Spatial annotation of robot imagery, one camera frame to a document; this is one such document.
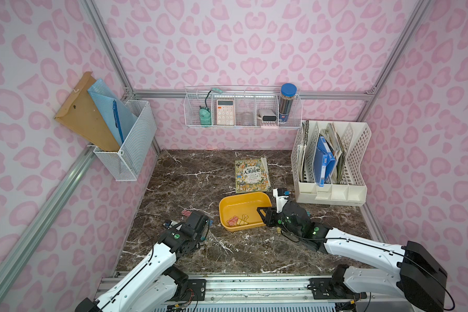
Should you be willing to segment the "yellow plastic storage tray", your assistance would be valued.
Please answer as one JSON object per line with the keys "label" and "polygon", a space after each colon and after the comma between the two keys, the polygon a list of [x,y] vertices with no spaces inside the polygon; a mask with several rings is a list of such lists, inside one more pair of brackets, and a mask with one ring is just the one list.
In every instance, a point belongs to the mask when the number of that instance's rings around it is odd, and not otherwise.
{"label": "yellow plastic storage tray", "polygon": [[227,196],[219,203],[220,222],[229,232],[259,228],[265,223],[257,209],[271,206],[270,198],[264,192]]}

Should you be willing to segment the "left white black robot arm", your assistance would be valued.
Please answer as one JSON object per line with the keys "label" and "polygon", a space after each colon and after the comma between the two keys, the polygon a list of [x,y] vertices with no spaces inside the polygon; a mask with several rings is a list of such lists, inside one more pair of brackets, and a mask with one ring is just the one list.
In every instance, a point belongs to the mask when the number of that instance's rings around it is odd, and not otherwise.
{"label": "left white black robot arm", "polygon": [[209,226],[210,219],[197,211],[170,225],[132,271],[97,299],[85,298],[75,310],[153,311],[170,300],[191,302],[197,295],[189,287],[189,276],[175,263],[199,249]]}

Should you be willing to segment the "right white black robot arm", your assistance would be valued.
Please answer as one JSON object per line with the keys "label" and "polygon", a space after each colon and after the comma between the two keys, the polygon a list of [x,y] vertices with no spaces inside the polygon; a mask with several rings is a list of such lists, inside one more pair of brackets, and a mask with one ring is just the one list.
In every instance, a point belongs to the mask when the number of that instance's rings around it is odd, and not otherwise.
{"label": "right white black robot arm", "polygon": [[446,289],[447,271],[422,244],[387,244],[348,234],[312,221],[286,189],[273,193],[276,206],[257,208],[266,226],[278,227],[289,240],[311,251],[369,265],[338,266],[330,282],[332,292],[339,296],[372,292],[404,298],[418,311],[448,311],[445,299],[452,296]]}

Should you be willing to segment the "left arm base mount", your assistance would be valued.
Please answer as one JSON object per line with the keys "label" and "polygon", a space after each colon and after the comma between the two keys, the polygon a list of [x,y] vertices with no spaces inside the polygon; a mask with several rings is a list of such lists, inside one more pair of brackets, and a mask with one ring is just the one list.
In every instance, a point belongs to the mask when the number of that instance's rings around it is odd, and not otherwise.
{"label": "left arm base mount", "polygon": [[167,301],[204,301],[206,291],[205,279],[190,279],[189,276],[175,266],[165,272],[154,283],[152,295],[158,298],[158,303]]}

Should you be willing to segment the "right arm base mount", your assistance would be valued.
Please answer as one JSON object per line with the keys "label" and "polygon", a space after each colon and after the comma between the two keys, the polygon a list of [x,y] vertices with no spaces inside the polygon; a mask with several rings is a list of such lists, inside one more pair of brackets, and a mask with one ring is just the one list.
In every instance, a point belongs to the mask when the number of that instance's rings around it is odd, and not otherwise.
{"label": "right arm base mount", "polygon": [[315,300],[361,300],[368,296],[365,292],[354,292],[344,284],[344,274],[350,266],[339,265],[331,278],[311,278],[307,288]]}

